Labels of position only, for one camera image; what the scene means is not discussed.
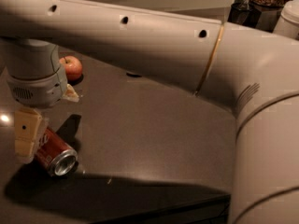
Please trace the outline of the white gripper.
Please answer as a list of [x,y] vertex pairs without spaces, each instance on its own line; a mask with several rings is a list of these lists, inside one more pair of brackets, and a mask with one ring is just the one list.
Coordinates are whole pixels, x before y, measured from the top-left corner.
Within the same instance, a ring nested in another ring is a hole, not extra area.
[[[8,76],[7,84],[12,97],[25,106],[48,108],[62,98],[69,102],[79,101],[75,89],[67,84],[63,67],[49,77],[36,80],[21,80]],[[14,113],[15,154],[24,164],[34,159],[49,124],[48,118],[39,110],[30,107],[21,107]]]

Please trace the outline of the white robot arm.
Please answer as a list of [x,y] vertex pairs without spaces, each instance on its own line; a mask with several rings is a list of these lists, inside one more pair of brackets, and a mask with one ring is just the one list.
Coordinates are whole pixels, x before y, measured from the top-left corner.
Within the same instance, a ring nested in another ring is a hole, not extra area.
[[67,81],[65,47],[230,110],[230,224],[299,224],[299,52],[295,39],[230,22],[84,0],[0,0],[8,83],[46,108]]

